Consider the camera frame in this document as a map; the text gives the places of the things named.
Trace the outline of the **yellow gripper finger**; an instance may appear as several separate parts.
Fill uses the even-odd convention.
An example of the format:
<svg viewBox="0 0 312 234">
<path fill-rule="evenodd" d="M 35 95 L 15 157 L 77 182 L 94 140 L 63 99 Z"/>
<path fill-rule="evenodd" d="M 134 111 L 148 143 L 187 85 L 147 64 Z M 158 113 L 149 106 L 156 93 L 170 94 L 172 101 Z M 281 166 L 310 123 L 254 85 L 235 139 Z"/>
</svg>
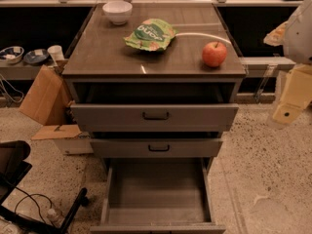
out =
<svg viewBox="0 0 312 234">
<path fill-rule="evenodd" d="M 283 76 L 282 91 L 273 103 L 267 124 L 276 129 L 290 125 L 312 102 L 312 65 L 296 64 Z"/>
<path fill-rule="evenodd" d="M 273 47 L 282 46 L 285 43 L 287 26 L 286 21 L 281 23 L 264 37 L 263 43 Z"/>
</svg>

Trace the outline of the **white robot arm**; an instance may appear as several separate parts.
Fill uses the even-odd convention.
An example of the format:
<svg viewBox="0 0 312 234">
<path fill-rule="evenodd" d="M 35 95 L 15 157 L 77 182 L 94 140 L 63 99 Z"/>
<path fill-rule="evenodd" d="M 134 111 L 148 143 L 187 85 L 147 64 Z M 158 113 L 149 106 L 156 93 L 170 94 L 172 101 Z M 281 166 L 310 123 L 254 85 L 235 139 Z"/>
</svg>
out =
<svg viewBox="0 0 312 234">
<path fill-rule="evenodd" d="M 271 126 L 282 129 L 312 102 L 312 0 L 303 0 L 289 19 L 268 33 L 263 42 L 282 46 L 284 56 L 294 62 L 268 118 Z"/>
</svg>

